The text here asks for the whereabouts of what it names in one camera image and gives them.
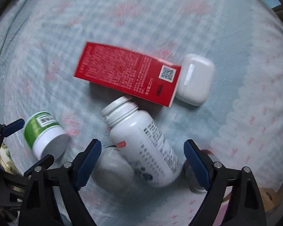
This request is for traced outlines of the white earbuds case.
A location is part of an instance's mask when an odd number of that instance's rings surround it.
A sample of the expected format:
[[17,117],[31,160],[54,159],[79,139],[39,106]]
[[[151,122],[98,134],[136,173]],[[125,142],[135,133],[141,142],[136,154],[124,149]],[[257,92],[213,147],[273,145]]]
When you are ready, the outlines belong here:
[[197,54],[186,55],[181,63],[176,98],[192,106],[201,106],[212,88],[214,63]]

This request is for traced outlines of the yellow striped blanket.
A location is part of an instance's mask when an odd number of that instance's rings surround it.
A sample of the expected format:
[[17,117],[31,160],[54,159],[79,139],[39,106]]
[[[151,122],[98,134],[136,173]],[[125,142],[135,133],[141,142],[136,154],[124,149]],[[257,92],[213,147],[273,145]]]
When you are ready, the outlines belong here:
[[0,165],[3,168],[3,170],[10,174],[20,174],[18,169],[16,168],[14,162],[11,159],[11,155],[9,153],[9,150],[7,146],[2,143],[0,148]]

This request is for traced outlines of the checkered quilt bedspread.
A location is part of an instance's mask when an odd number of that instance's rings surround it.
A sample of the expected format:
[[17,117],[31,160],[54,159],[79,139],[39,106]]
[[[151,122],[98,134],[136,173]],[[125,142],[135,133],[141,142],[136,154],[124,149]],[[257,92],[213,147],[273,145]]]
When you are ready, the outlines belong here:
[[192,139],[226,166],[251,168],[261,188],[283,183],[283,23],[262,0],[14,0],[0,20],[0,123],[47,111],[70,135],[57,166],[94,138],[110,145],[101,110],[121,93],[74,77],[86,42],[179,63],[215,64],[201,107],[141,99],[185,161]]

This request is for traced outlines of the cardboard box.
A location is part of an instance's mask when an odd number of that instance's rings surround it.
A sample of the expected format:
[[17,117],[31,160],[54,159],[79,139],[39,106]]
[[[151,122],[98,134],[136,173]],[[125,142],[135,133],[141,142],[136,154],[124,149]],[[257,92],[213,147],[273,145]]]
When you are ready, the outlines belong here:
[[282,195],[271,188],[259,188],[265,213],[272,213],[280,205]]

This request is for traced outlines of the large white pill bottle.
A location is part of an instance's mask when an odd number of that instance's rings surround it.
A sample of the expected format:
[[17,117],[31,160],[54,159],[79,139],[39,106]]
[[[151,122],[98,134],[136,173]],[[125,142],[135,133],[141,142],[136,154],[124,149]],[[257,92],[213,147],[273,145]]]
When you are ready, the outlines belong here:
[[151,115],[122,96],[102,110],[110,140],[152,187],[165,187],[181,173],[181,163]]

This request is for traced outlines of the small white round jar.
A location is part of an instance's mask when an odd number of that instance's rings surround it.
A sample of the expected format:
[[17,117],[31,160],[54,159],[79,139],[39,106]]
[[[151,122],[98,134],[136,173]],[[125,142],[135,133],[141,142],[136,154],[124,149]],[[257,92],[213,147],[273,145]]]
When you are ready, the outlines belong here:
[[131,187],[134,171],[115,146],[104,148],[91,174],[96,184],[108,191]]

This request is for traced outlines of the green label white bottle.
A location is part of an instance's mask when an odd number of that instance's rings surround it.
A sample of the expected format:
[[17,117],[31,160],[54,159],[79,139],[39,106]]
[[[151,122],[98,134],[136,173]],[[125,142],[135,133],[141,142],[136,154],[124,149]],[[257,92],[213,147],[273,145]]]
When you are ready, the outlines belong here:
[[59,159],[70,143],[70,136],[47,111],[37,112],[28,119],[24,126],[24,139],[38,160],[46,155]]

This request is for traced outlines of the red carton box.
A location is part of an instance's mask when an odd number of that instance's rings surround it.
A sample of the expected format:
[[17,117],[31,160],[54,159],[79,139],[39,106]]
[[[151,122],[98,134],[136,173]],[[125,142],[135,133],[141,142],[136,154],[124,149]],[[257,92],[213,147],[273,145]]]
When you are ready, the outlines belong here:
[[170,107],[181,66],[114,45],[87,42],[74,76]]

